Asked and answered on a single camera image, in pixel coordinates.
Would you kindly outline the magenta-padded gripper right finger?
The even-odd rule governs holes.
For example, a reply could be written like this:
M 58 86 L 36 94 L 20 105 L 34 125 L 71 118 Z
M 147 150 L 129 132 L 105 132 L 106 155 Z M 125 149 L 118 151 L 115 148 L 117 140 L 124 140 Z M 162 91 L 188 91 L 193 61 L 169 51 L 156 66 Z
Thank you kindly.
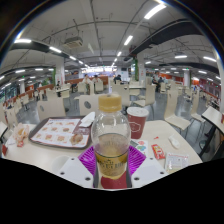
M 140 188 L 167 175 L 165 169 L 153 157 L 146 157 L 133 146 L 128 152 L 128 186 Z

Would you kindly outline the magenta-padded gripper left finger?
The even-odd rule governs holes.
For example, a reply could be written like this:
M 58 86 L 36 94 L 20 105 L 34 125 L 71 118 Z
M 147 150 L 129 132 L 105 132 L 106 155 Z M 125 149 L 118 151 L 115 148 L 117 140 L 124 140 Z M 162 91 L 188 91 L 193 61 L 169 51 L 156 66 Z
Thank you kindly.
M 78 157 L 58 157 L 57 175 L 84 188 L 97 187 L 99 175 L 94 148 L 86 149 Z

